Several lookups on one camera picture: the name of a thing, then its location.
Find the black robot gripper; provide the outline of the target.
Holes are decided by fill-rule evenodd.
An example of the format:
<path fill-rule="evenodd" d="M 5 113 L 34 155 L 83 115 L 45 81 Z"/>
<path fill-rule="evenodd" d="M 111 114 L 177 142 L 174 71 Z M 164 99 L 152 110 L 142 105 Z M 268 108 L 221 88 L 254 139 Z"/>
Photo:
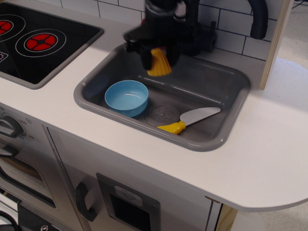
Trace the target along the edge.
<path fill-rule="evenodd" d="M 146 4 L 144 21 L 123 35 L 126 51 L 138 53 L 145 70 L 152 67 L 151 49 L 154 48 L 165 47 L 170 66 L 177 63 L 181 22 L 174 19 L 176 9 L 176 4 Z"/>

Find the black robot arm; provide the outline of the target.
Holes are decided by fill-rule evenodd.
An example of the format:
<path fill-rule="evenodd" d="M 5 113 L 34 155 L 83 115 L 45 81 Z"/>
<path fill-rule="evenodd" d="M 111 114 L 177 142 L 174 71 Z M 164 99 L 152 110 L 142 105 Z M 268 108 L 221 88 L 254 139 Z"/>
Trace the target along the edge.
<path fill-rule="evenodd" d="M 180 0 L 146 0 L 145 19 L 139 27 L 123 35 L 128 52 L 135 51 L 141 57 L 144 69 L 152 68 L 152 49 L 166 48 L 167 60 L 175 65 L 182 52 L 182 46 L 193 42 L 200 30 L 198 25 L 198 0 L 184 0 L 186 14 L 184 21 L 178 19 L 175 11 Z"/>

